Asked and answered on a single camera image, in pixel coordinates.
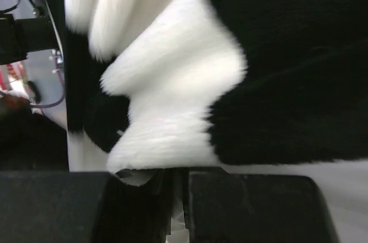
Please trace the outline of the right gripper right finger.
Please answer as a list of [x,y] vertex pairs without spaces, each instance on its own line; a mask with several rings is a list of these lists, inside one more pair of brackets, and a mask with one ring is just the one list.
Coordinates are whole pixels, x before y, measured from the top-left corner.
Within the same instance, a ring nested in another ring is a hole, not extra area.
[[325,198],[306,176],[178,168],[190,242],[339,242]]

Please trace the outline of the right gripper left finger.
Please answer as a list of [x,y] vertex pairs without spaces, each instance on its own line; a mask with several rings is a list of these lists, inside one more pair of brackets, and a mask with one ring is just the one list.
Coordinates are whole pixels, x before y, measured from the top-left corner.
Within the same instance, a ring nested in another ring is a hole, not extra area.
[[107,172],[1,173],[2,242],[165,242],[163,197]]

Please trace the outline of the black white striped pillowcase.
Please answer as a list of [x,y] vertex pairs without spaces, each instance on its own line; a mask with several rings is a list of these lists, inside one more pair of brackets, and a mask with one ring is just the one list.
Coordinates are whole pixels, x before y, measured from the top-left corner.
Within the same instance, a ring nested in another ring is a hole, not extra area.
[[46,0],[68,168],[300,174],[367,241],[367,0]]

